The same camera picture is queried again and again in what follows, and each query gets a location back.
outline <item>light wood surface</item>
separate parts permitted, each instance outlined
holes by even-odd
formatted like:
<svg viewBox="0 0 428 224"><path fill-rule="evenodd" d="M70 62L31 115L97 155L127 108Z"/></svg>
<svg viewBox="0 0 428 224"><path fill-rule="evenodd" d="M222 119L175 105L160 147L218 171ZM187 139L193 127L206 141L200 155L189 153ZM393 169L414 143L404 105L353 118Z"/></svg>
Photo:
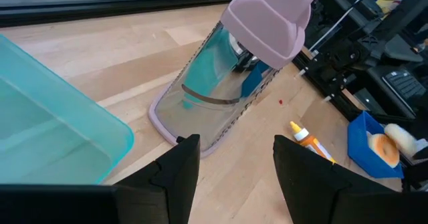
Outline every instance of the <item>light wood surface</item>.
<svg viewBox="0 0 428 224"><path fill-rule="evenodd" d="M106 184L171 148L150 123L154 97L214 27L225 5L0 29L11 41L133 129L132 150ZM260 94L226 141L201 160L190 223L291 223L275 173L275 134L305 126L336 161L368 177L346 154L348 121L290 64ZM394 190L398 179L377 182Z"/></svg>

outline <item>white cable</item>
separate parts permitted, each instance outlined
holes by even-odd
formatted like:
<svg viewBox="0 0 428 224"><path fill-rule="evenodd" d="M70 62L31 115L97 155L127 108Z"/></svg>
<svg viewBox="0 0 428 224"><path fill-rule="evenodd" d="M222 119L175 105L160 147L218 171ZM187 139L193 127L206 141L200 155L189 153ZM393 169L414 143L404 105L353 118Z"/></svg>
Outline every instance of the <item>white cable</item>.
<svg viewBox="0 0 428 224"><path fill-rule="evenodd" d="M334 28L337 27L337 25L339 25L339 23L354 9L354 7L350 7L348 9L348 11L346 11L346 13L333 25L333 27L331 27L326 34L324 34L316 43L314 43L314 45L309 49L310 52L312 52L312 50L314 50L314 48L322 41L324 40L328 34L330 34Z"/></svg>

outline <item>black keyboard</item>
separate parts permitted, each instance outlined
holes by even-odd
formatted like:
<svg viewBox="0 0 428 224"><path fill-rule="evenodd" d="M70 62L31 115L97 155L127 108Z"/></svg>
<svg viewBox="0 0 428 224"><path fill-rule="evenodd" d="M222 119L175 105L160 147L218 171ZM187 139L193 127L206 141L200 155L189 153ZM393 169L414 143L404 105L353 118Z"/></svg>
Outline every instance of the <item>black keyboard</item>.
<svg viewBox="0 0 428 224"><path fill-rule="evenodd" d="M412 108L407 103L408 100L418 98L427 91L407 70L393 71L382 79L411 110Z"/></svg>

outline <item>glue bottle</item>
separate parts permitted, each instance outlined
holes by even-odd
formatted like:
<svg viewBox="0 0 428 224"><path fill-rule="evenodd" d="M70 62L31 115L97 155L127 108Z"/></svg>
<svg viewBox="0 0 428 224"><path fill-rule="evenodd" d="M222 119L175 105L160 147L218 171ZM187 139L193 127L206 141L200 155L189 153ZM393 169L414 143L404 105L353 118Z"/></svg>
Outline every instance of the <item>glue bottle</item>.
<svg viewBox="0 0 428 224"><path fill-rule="evenodd" d="M326 158L327 160L336 163L336 161L332 158L330 154L328 154L327 150L318 142L318 140L309 135L308 130L305 128L300 128L296 123L290 122L290 125L294 131L294 138L299 142L299 144L307 149L319 154L320 156Z"/></svg>

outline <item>blue plastic object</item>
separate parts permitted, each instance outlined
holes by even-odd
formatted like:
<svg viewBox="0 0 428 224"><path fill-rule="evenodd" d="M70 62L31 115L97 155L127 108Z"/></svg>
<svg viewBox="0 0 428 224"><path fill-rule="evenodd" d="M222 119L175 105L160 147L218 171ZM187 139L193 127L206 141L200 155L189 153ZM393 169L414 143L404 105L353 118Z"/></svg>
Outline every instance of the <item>blue plastic object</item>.
<svg viewBox="0 0 428 224"><path fill-rule="evenodd" d="M367 131L384 134L384 128L367 112L348 125L348 156L374 178L403 178L401 163L391 168L368 147Z"/></svg>
<svg viewBox="0 0 428 224"><path fill-rule="evenodd" d="M0 35L0 183L96 184L131 129Z"/></svg>

